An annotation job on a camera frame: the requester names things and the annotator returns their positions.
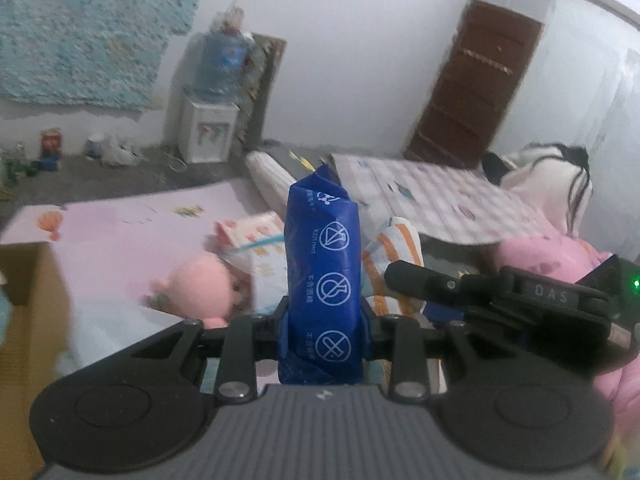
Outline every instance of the plastic bag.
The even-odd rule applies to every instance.
[[[211,32],[222,32],[223,34],[238,35],[242,30],[242,22],[244,21],[244,10],[236,5],[233,0],[225,12],[216,13],[215,17],[209,25]]]
[[[362,380],[358,205],[327,166],[293,184],[285,220],[289,314],[282,383]]]
[[[146,158],[130,140],[108,135],[101,143],[102,163],[109,166],[137,166]]]

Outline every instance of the brown wooden door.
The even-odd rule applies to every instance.
[[[405,156],[474,168],[529,63],[542,24],[474,0]]]

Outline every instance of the pink stuffed toy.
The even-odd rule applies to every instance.
[[[226,317],[237,302],[235,279],[226,265],[211,253],[176,267],[166,280],[153,280],[151,289],[170,301],[165,311],[201,319],[205,328],[226,326]]]
[[[579,238],[561,234],[542,215],[538,215],[536,221],[540,236],[507,238],[488,248],[496,272],[502,266],[511,266],[575,283],[611,256],[611,253],[599,253]]]

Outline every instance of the patterned blanket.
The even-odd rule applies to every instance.
[[[344,189],[358,203],[361,229],[369,239],[391,216],[408,219],[421,235],[460,245],[540,234],[532,208],[471,171],[408,160],[332,157]]]

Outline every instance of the blue plastic bag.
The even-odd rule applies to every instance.
[[[335,180],[329,167],[321,166],[289,188],[288,352],[278,368],[282,383],[362,380],[358,205]]]

